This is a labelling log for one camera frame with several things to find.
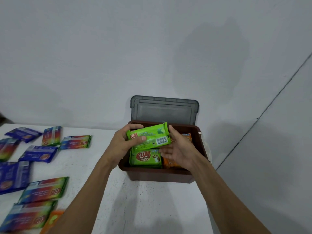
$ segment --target box lid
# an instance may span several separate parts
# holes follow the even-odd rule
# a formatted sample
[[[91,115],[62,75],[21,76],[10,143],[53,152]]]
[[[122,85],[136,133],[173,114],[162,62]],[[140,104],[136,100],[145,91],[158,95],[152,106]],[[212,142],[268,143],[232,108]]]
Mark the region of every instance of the box lid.
[[[131,120],[195,125],[196,100],[135,95],[131,98]]]

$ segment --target person's right arm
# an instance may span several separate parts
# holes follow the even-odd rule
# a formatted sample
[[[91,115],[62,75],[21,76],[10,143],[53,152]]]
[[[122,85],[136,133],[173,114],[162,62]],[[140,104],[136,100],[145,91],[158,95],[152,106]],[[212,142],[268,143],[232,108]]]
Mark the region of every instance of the person's right arm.
[[[159,151],[163,157],[173,159],[193,174],[221,234],[269,234],[194,145],[171,125],[169,130],[176,142]]]

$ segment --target table surface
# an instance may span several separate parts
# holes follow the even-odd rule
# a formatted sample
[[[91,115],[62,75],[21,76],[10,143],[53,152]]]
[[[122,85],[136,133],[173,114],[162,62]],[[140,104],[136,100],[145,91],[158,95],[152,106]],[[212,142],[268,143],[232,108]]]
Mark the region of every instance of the table surface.
[[[14,128],[25,126],[42,131],[50,126],[4,124],[0,139]],[[63,137],[92,135],[88,149],[63,150],[49,164],[35,162],[31,181],[69,176],[67,189],[57,208],[67,208],[84,185],[96,162],[113,137],[114,130],[63,128]],[[41,145],[42,137],[34,142],[21,142],[9,161],[17,161],[29,145]],[[0,223],[22,191],[0,195]],[[39,233],[40,229],[25,233]],[[118,167],[109,176],[93,234],[111,233],[213,233],[206,203],[195,182],[131,181]]]

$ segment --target storage box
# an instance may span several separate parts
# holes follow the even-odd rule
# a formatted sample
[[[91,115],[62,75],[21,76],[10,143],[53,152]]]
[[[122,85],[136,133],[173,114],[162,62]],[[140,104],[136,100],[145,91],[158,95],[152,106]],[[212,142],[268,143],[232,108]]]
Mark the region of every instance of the storage box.
[[[131,98],[131,118],[129,123],[141,124],[144,127],[158,125],[164,121],[172,125],[179,133],[191,133],[196,149],[206,158],[201,131],[195,126],[199,104],[195,100],[177,98],[159,98],[133,96]],[[131,167],[129,165],[130,150],[119,162],[119,168],[127,172],[132,181],[157,181],[192,183],[194,178],[186,169],[151,169]]]

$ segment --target person's left hand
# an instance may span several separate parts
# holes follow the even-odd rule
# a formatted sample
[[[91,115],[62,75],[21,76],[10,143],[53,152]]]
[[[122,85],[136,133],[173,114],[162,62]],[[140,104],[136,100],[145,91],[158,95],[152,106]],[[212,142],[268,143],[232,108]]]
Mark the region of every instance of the person's left hand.
[[[112,168],[115,168],[132,146],[142,144],[146,141],[145,136],[139,136],[128,140],[126,132],[131,129],[141,129],[143,127],[144,126],[140,124],[127,124],[120,130],[116,131],[101,159],[108,162]]]

